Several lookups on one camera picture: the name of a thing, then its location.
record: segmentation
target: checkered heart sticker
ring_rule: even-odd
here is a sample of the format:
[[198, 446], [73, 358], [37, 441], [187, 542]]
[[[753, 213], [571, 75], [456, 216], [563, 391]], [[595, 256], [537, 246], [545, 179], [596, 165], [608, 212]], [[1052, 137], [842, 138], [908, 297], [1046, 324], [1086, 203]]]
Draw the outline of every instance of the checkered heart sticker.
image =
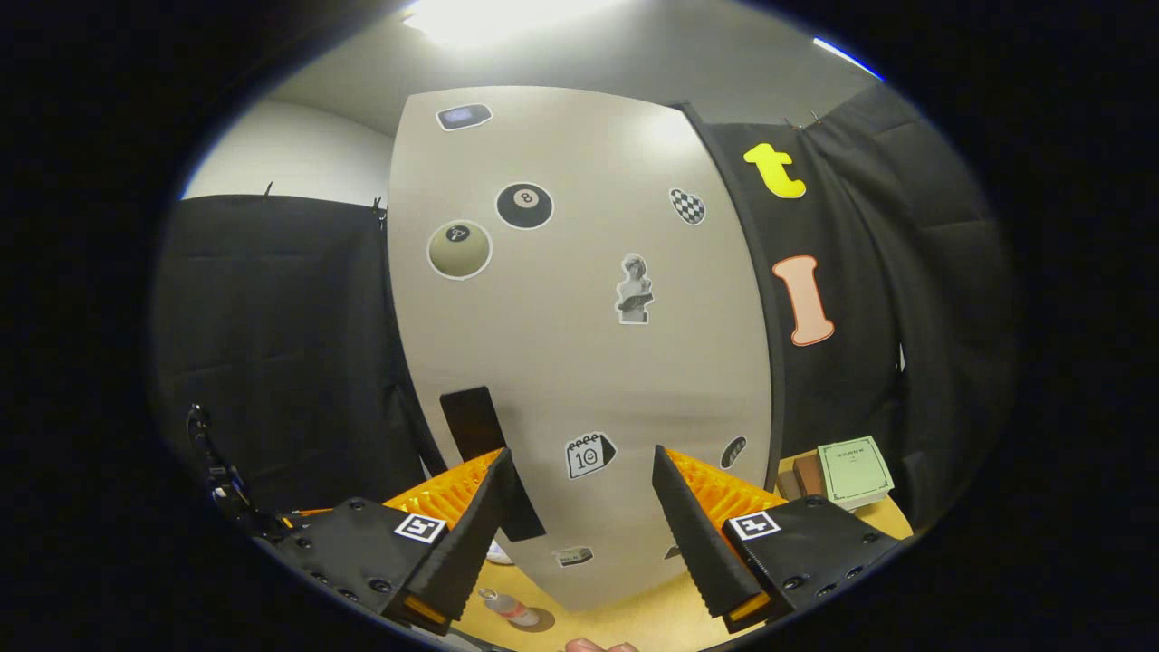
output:
[[705, 220], [707, 207], [704, 199], [679, 188], [672, 188], [668, 195], [672, 199], [672, 207], [676, 208], [676, 213], [686, 224], [695, 226]]

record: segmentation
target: ceiling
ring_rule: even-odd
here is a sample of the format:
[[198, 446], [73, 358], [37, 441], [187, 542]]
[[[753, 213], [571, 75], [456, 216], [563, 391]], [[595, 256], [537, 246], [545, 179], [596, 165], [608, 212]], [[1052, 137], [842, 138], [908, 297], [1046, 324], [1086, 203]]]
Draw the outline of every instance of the ceiling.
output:
[[812, 122], [876, 82], [812, 34], [724, 0], [625, 0], [495, 45], [440, 46], [392, 13], [287, 78], [269, 98], [394, 135], [409, 95], [469, 86], [557, 86], [657, 103], [707, 122]]

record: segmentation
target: black curtain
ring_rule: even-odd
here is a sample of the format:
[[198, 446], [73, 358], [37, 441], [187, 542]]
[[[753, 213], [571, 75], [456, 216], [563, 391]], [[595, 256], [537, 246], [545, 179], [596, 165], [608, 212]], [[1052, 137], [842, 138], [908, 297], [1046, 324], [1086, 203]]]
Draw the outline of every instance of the black curtain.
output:
[[[788, 290], [757, 269], [772, 277], [766, 314], [781, 334], [771, 356], [783, 379], [773, 388], [783, 395], [782, 456], [873, 435], [914, 528], [932, 525], [993, 444], [1014, 393], [1018, 296], [983, 190], [936, 127], [884, 85], [803, 129], [701, 132], [755, 259], [814, 256], [836, 325], [828, 340], [794, 346]], [[792, 156], [786, 170], [806, 183], [803, 196], [765, 186], [744, 160], [761, 142]]]
[[261, 508], [386, 500], [424, 479], [418, 450], [433, 445], [393, 318], [381, 212], [211, 196], [168, 215], [150, 323], [161, 431], [190, 460], [185, 413], [206, 408]]

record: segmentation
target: green book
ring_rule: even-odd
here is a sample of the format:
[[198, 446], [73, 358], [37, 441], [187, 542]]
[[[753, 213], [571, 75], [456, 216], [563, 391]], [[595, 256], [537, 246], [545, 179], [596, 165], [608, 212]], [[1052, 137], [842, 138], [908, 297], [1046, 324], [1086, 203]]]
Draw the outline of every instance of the green book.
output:
[[817, 447], [829, 500], [850, 512], [877, 503], [894, 489], [894, 478], [873, 438]]

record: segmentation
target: ceiling light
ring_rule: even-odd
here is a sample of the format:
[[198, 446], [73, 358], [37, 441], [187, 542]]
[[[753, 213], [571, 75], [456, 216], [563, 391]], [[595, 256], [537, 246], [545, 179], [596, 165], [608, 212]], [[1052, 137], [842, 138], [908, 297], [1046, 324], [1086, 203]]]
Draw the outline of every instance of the ceiling light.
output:
[[875, 73], [875, 72], [873, 72], [872, 69], [869, 69], [869, 68], [867, 68], [867, 67], [862, 66], [861, 64], [859, 64], [859, 63], [857, 61], [857, 59], [854, 59], [853, 57], [851, 57], [851, 56], [846, 54], [845, 52], [841, 52], [841, 51], [840, 51], [840, 50], [838, 50], [837, 47], [833, 47], [833, 46], [832, 46], [832, 45], [830, 45], [829, 43], [825, 43], [824, 41], [822, 41], [822, 39], [819, 39], [819, 38], [814, 38], [814, 39], [812, 39], [812, 44], [814, 44], [814, 45], [821, 45], [821, 47], [822, 47], [822, 49], [824, 49], [824, 50], [829, 50], [830, 52], [832, 52], [832, 53], [837, 54], [838, 57], [840, 57], [840, 58], [845, 59], [846, 61], [848, 61], [848, 63], [851, 63], [851, 64], [853, 64], [853, 65], [858, 66], [859, 68], [861, 68], [861, 69], [866, 71], [867, 73], [869, 73], [869, 74], [872, 74], [872, 75], [876, 76], [876, 78], [877, 78], [879, 80], [881, 80], [881, 76], [879, 76], [879, 75], [877, 75], [877, 73]]
[[624, 0], [418, 0], [402, 24], [445, 45], [490, 43], [576, 19]]

